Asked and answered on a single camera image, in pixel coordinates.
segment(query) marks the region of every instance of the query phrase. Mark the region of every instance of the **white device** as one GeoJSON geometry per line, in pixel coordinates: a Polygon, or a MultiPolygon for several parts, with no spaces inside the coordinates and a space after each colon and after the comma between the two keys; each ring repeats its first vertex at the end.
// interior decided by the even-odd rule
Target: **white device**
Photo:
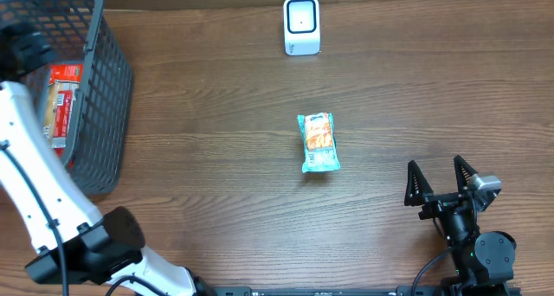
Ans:
{"type": "Polygon", "coordinates": [[[315,55],[321,45],[318,0],[286,0],[283,4],[285,52],[315,55]]]}

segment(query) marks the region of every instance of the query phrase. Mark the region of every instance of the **wire basket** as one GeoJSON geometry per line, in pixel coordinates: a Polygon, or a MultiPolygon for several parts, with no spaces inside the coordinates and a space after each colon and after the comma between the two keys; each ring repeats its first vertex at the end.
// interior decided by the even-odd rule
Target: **wire basket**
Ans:
{"type": "MultiPolygon", "coordinates": [[[[83,64],[61,161],[87,195],[109,193],[117,185],[132,96],[131,67],[102,10],[103,0],[0,0],[0,23],[30,23],[59,62],[83,64]]],[[[39,118],[48,74],[46,66],[23,81],[39,118]]]]}

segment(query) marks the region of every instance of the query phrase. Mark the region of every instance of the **black cable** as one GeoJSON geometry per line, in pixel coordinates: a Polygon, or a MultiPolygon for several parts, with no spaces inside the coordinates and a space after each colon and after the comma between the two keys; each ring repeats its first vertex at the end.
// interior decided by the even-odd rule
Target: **black cable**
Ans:
{"type": "Polygon", "coordinates": [[[414,283],[412,283],[412,289],[411,289],[411,296],[416,296],[416,287],[419,280],[422,278],[423,274],[431,268],[435,263],[446,257],[448,254],[450,254],[454,250],[454,247],[447,248],[444,252],[442,252],[440,255],[436,256],[432,261],[428,262],[427,265],[425,265],[422,270],[419,271],[417,276],[415,277],[414,283]]]}
{"type": "Polygon", "coordinates": [[[456,292],[456,296],[461,296],[461,290],[463,290],[464,288],[466,288],[470,285],[471,284],[469,282],[461,284],[460,287],[458,287],[458,292],[456,292]]]}
{"type": "Polygon", "coordinates": [[[6,157],[16,167],[17,171],[19,171],[25,183],[29,186],[31,193],[35,197],[36,203],[38,204],[39,208],[41,208],[42,214],[44,215],[44,218],[46,218],[46,222],[48,223],[48,226],[50,227],[50,229],[52,230],[52,233],[54,234],[55,242],[58,245],[58,255],[60,256],[61,293],[63,296],[69,296],[68,265],[66,264],[66,255],[63,250],[63,241],[61,240],[60,231],[58,230],[56,222],[54,222],[54,220],[52,219],[52,216],[46,209],[46,206],[44,205],[44,202],[42,201],[41,196],[39,196],[35,186],[29,179],[29,176],[27,176],[27,173],[25,172],[23,167],[19,164],[19,162],[17,162],[14,156],[11,155],[11,153],[7,150],[7,148],[8,148],[7,145],[0,146],[0,150],[6,154],[6,157]]]}
{"type": "Polygon", "coordinates": [[[124,283],[126,281],[130,281],[131,284],[137,282],[139,283],[141,286],[144,286],[146,288],[148,288],[152,293],[155,293],[157,296],[166,296],[165,293],[161,293],[159,290],[156,289],[156,287],[154,287],[153,285],[151,285],[150,283],[146,282],[145,280],[142,280],[140,278],[137,278],[136,276],[134,275],[126,275],[124,277],[121,277],[121,279],[115,281],[115,283],[113,283],[112,287],[110,287],[109,290],[107,290],[107,293],[106,293],[106,296],[111,296],[113,291],[115,291],[115,289],[121,285],[121,283],[124,283]]]}
{"type": "Polygon", "coordinates": [[[439,225],[436,223],[436,218],[433,218],[433,224],[435,225],[436,233],[444,239],[444,235],[442,234],[441,229],[439,228],[439,225]]]}
{"type": "Polygon", "coordinates": [[[473,211],[473,232],[476,233],[479,230],[479,226],[477,225],[477,207],[475,206],[473,194],[470,195],[469,198],[471,199],[471,209],[473,211]]]}

